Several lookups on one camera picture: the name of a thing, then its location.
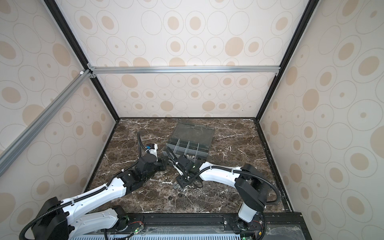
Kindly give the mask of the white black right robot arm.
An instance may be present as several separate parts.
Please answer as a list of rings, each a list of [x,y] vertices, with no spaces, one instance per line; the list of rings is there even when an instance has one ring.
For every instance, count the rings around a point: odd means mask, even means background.
[[[264,179],[257,169],[249,164],[230,168],[202,160],[191,161],[185,156],[180,156],[172,163],[180,174],[177,182],[181,188],[197,180],[216,182],[235,188],[243,200],[238,217],[246,223],[252,222],[257,213],[264,211],[269,203],[269,191],[276,190],[273,184]]]

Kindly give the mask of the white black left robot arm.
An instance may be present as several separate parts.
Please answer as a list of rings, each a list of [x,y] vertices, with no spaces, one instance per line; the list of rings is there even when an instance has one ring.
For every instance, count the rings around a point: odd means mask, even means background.
[[[76,230],[76,220],[105,203],[138,190],[157,172],[164,171],[167,164],[163,157],[145,154],[102,186],[61,201],[57,197],[48,199],[27,228],[32,229],[36,240],[67,240]]]

